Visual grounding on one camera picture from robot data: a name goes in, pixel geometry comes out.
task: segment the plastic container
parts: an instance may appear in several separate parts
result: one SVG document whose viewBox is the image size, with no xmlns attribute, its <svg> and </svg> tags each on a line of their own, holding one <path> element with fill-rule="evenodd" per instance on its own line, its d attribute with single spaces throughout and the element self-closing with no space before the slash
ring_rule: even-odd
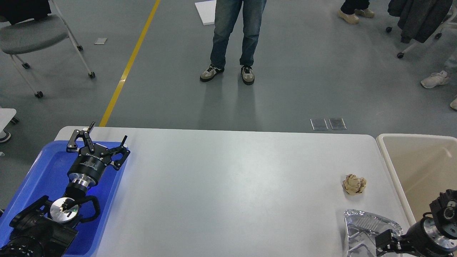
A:
<svg viewBox="0 0 457 257">
<path fill-rule="evenodd" d="M 43 195 L 48 195 L 50 200 L 56 200 L 65 193 L 69 182 L 67 171 L 77 156 L 77 153 L 66 152 L 67 143 L 68 141 L 51 142 L 39 153 L 0 218 L 0 247 L 9 242 L 10 233 L 13 231 L 9 224 L 19 212 Z M 108 148 L 120 145 L 117 142 L 99 142 L 99 144 Z M 107 167 L 100 183 L 87 192 L 87 195 L 97 196 L 101 214 L 96 220 L 79 224 L 76 227 L 78 235 L 66 251 L 65 257 L 89 257 L 97 250 L 126 163 L 118 171 L 111 166 Z M 92 216 L 94 213 L 92 204 L 83 204 L 80 213 L 84 217 Z"/>
<path fill-rule="evenodd" d="M 456 138 L 381 134 L 377 143 L 410 225 L 430 212 L 440 192 L 457 190 Z"/>
</svg>

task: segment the white board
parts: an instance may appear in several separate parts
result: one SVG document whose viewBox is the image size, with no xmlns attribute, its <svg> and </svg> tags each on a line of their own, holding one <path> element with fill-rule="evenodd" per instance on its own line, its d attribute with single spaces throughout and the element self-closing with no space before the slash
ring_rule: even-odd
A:
<svg viewBox="0 0 457 257">
<path fill-rule="evenodd" d="M 214 24 L 214 14 L 216 13 L 216 0 L 195 3 L 203 25 Z"/>
</svg>

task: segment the black jacket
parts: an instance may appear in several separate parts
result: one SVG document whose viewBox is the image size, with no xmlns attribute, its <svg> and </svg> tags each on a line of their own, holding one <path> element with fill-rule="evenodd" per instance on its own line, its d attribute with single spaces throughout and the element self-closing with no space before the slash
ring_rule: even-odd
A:
<svg viewBox="0 0 457 257">
<path fill-rule="evenodd" d="M 446 17 L 452 0 L 391 0 L 387 12 L 400 17 L 401 42 L 425 42 Z"/>
<path fill-rule="evenodd" d="M 51 13 L 48 0 L 0 0 L 0 15 L 12 25 L 28 19 L 39 20 Z"/>
</svg>

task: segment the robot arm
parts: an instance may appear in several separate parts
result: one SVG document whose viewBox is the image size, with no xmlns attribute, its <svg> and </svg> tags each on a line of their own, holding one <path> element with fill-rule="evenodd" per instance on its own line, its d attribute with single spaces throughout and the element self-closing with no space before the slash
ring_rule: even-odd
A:
<svg viewBox="0 0 457 257">
<path fill-rule="evenodd" d="M 376 237 L 377 256 L 388 252 L 418 257 L 450 257 L 457 251 L 457 191 L 448 189 L 430 204 L 431 212 L 405 235 L 387 230 Z"/>
<path fill-rule="evenodd" d="M 127 136 L 120 146 L 111 149 L 94 144 L 89 136 L 94 124 L 88 129 L 76 129 L 67 144 L 67 152 L 76 152 L 78 156 L 67 172 L 69 183 L 63 197 L 51 201 L 42 196 L 18 213 L 10 222 L 14 230 L 8 244 L 0 248 L 0 257 L 62 257 L 78 233 L 76 226 L 100 215 L 97 197 L 86 193 L 98 185 L 106 167 L 119 170 L 130 151 L 124 147 Z M 84 142 L 81 148 L 76 143 L 79 138 Z M 121 158 L 113 160 L 115 155 Z M 87 202 L 92 202 L 95 212 L 84 218 L 79 209 Z"/>
</svg>

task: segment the sneaker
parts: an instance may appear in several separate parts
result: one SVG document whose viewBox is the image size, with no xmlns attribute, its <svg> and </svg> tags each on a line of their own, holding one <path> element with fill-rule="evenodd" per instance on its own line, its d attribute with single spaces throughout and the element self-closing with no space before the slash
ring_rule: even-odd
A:
<svg viewBox="0 0 457 257">
<path fill-rule="evenodd" d="M 254 84 L 254 73 L 251 66 L 244 65 L 241 67 L 241 78 L 246 85 Z"/>
<path fill-rule="evenodd" d="M 223 73 L 224 68 L 218 69 L 214 66 L 214 64 L 210 64 L 208 69 L 206 69 L 201 75 L 200 75 L 200 81 L 201 82 L 208 82 L 214 78 L 219 73 Z"/>
<path fill-rule="evenodd" d="M 363 10 L 355 9 L 354 12 L 357 15 L 363 16 L 365 18 L 373 18 L 374 17 L 374 12 L 372 10 L 368 9 L 368 8 L 363 9 Z"/>
<path fill-rule="evenodd" d="M 4 137 L 0 138 L 0 143 L 4 143 L 4 142 L 10 140 L 10 138 L 11 138 L 11 133 L 6 132 L 6 131 L 3 131 L 3 132 L 5 132 L 6 135 Z"/>
<path fill-rule="evenodd" d="M 422 80 L 420 84 L 425 88 L 434 88 L 438 85 L 445 85 L 449 82 L 450 75 L 442 70 L 440 73 L 432 73 L 430 77 Z"/>
<path fill-rule="evenodd" d="M 457 98 L 452 101 L 451 108 L 457 111 Z"/>
<path fill-rule="evenodd" d="M 359 23 L 359 17 L 357 17 L 357 15 L 355 13 L 351 14 L 351 15 L 348 15 L 348 14 L 343 13 L 343 11 L 341 11 L 341 9 L 339 9 L 338 10 L 338 16 L 343 18 L 343 20 L 345 20 L 349 24 L 357 24 L 357 23 Z"/>
</svg>

